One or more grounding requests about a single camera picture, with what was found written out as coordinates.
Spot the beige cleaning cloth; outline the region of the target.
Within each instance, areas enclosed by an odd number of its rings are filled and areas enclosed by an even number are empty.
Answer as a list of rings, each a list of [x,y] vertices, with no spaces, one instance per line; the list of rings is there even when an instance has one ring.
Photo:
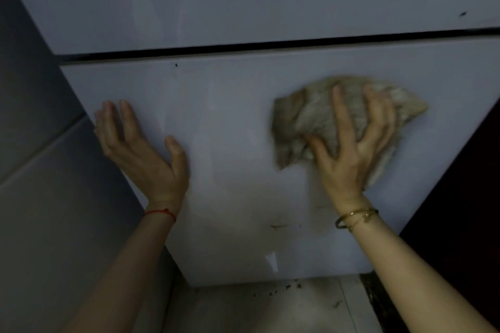
[[[390,93],[396,108],[396,135],[380,154],[367,178],[365,187],[373,185],[384,173],[399,146],[399,129],[428,109],[428,103],[415,93],[391,84],[365,76],[333,76],[307,84],[288,96],[276,98],[273,102],[271,133],[274,146],[274,162],[283,170],[300,161],[313,161],[313,152],[304,136],[314,134],[322,138],[331,155],[339,151],[334,112],[332,109],[332,88],[340,85],[343,101],[353,121],[357,139],[368,126],[369,112],[363,94],[365,84],[372,84],[375,91]]]

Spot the person's right forearm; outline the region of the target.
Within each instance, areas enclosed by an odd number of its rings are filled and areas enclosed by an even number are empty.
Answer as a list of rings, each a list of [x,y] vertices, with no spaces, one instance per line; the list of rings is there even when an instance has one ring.
[[[341,216],[410,333],[500,333],[406,244],[374,208]]]

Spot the person's right hand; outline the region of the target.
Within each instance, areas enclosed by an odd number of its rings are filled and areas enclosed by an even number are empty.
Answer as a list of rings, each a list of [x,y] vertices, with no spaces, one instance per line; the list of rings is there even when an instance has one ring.
[[[332,167],[319,167],[322,183],[332,204],[340,216],[352,216],[357,210],[371,207],[364,196],[366,180],[380,154],[393,139],[397,127],[397,115],[390,94],[384,94],[386,132],[379,144],[361,144],[357,139],[353,122],[342,99],[340,86],[333,88],[332,107],[337,124],[340,148],[332,156]]]

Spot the person's left forearm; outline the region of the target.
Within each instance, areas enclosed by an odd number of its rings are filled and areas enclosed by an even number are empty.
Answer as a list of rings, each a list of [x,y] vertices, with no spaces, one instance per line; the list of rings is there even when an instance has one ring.
[[[177,218],[168,210],[145,211],[116,259],[60,333],[131,333]]]

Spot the person's left hand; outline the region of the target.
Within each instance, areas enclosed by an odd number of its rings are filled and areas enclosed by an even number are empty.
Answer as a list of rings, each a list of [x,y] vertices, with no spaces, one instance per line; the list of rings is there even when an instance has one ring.
[[[146,140],[134,109],[125,100],[117,106],[124,129],[124,145],[105,145],[103,142],[103,107],[95,112],[95,134],[103,153],[147,198],[146,213],[168,210],[178,216],[187,189],[180,189],[173,179],[171,161],[166,161]]]

